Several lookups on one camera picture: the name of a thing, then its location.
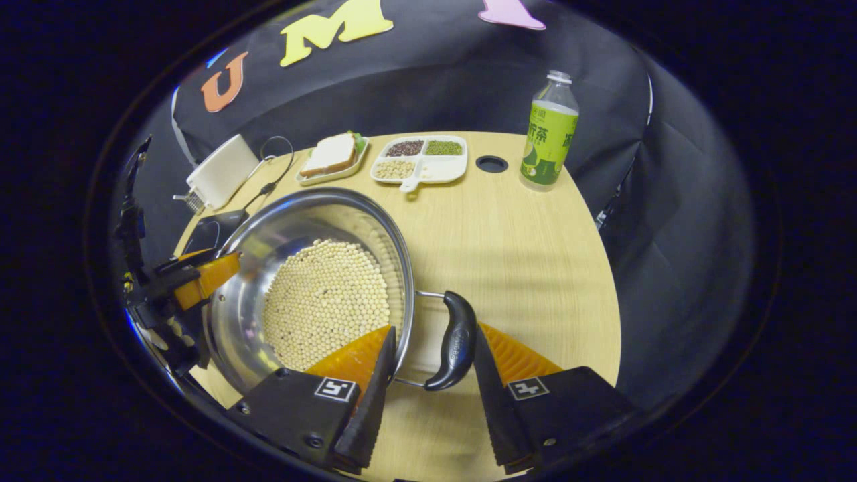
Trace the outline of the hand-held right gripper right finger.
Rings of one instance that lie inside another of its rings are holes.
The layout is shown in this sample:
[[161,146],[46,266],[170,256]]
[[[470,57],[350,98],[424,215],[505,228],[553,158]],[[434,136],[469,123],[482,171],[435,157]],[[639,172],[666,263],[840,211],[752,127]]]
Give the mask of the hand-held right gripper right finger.
[[564,370],[486,323],[475,374],[496,463],[507,474],[576,463],[637,426],[637,409],[587,366]]

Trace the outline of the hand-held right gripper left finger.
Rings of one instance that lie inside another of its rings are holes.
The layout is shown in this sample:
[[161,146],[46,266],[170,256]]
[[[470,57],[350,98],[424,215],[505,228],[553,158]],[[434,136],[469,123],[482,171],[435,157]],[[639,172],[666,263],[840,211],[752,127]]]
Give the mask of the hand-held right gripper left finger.
[[331,354],[321,374],[275,370],[228,414],[292,457],[359,474],[376,446],[395,351],[395,328],[380,327]]

